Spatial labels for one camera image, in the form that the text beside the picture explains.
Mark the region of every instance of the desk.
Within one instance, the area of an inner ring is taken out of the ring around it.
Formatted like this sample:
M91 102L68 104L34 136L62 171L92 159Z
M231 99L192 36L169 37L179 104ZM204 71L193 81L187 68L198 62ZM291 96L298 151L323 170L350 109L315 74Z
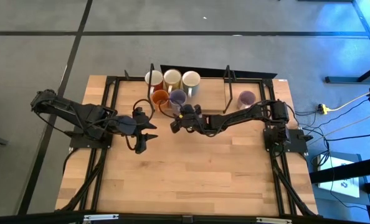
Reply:
M106 78L90 76L83 104L100 104ZM287 81L273 80L273 86L276 98L293 106ZM228 100L228 88L228 84L221 81L211 84L208 89L222 90L222 97ZM227 113L237 110L237 96L244 90L254 92L257 101L260 100L258 85L233 83L234 99ZM116 102L118 114L131 114L133 103L146 98L146 92L144 82L121 81ZM222 97L204 98L195 103L199 103L202 110L208 108L209 113L222 113L221 107L225 103L217 101ZM209 107L214 104L218 105L216 110ZM150 114L147 103L139 106ZM278 215L269 154L263 143L263 122L242 123L209 138L198 133L189 134L183 129L173 134L169 127L171 121L159 112L154 114L151 123L158 128L144 133L158 134L159 137L148 141L148 149L140 155L127 148L125 138L113 137L103 172L98 212ZM288 126L296 127L293 118ZM89 156L89 149L79 149L69 159L56 208L66 205L83 184ZM304 158L291 153L287 156L294 189L309 209L317 213ZM86 208L90 208L92 192L93 186L88 192ZM289 213L283 186L282 195L285 211Z

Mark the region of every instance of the wooden table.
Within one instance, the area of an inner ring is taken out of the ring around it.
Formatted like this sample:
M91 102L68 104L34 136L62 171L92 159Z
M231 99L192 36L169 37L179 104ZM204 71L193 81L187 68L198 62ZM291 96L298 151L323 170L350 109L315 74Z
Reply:
M90 76L82 103L99 105L105 80L106 76ZM201 85L200 96L207 96L205 91L211 90L216 91L215 97L192 103L199 103L203 111L222 113L225 100L229 99L228 84L214 80L208 88L206 85ZM276 98L293 106L287 81L273 80L273 85ZM261 99L257 84L234 83L232 89L234 99L227 113L237 111L237 96L241 91L250 90L256 94L257 101ZM143 82L120 82L118 114L131 114L133 103L146 98L146 92ZM146 103L139 105L150 114ZM170 122L171 118L155 113L151 123L158 128L144 133L159 137L148 141L148 149L140 155L127 148L125 138L113 138L103 172L98 212L278 215L269 154L263 143L263 122L232 126L214 138L189 134L184 129L173 134ZM288 127L296 127L292 117ZM89 155L89 149L80 149L69 159L56 208L66 205L83 184ZM304 158L295 153L287 153L287 158L293 187L309 209L317 213ZM92 192L93 185L86 208L90 208ZM282 195L285 211L290 213L283 186Z

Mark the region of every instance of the mug handle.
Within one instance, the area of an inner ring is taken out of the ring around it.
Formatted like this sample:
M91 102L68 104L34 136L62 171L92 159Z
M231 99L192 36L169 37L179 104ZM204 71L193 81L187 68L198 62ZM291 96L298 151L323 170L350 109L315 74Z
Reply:
M149 95L152 95L152 94L153 94L153 92L154 92L153 90L154 90L154 86L151 86L151 87L150 87Z
M192 97L192 88L187 89L187 96Z

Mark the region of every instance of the floor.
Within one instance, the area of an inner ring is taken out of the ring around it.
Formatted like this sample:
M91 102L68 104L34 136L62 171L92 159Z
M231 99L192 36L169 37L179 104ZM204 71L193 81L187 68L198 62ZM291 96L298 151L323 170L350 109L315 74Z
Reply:
M357 0L370 26L370 0ZM74 31L87 0L0 0L0 31ZM98 0L84 31L295 31L347 32L332 37L121 35L83 36L68 70L73 35L0 34L0 216L17 212L35 161L45 124L31 111L36 92L57 90L69 75L66 98L81 101L89 75L142 76L150 63L277 73L290 83L297 111L318 103L337 107L368 91L370 85L326 84L325 76L359 76L370 69L370 40L353 4L297 0ZM323 126L328 133L370 114L364 103ZM338 113L317 116L323 123ZM312 122L313 117L300 118ZM71 125L58 120L62 129ZM332 138L370 133L370 118ZM30 213L51 212L59 191L69 139L52 133ZM311 146L323 149L322 143ZM331 143L334 151L370 158L370 138ZM328 218L369 221L365 211L338 202L317 200Z

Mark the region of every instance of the mug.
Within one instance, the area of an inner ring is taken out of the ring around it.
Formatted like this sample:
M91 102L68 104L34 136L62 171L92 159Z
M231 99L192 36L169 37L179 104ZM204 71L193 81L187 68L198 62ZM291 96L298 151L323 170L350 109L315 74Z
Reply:
M149 73L148 72L145 75L145 82L147 85L149 85ZM150 83L150 92L149 95L152 95L152 93L156 90L162 90L163 89L163 74L157 70L152 71L152 80Z
M170 105L173 109L173 113L178 115L181 109L181 106L185 105L186 102L186 93L182 90L174 90L170 93Z
M164 73L164 82L166 83L167 92L178 90L181 87L181 72L176 69L167 70Z
M166 90L156 90L151 97L154 108L158 111L160 111L159 104L162 110L163 108L168 108L168 99L169 95Z
M188 97L196 95L199 89L200 75L197 72L186 72L183 76L184 91Z
M246 109L253 105L255 101L255 95L251 91L243 91L240 93L237 99L237 107L238 109Z

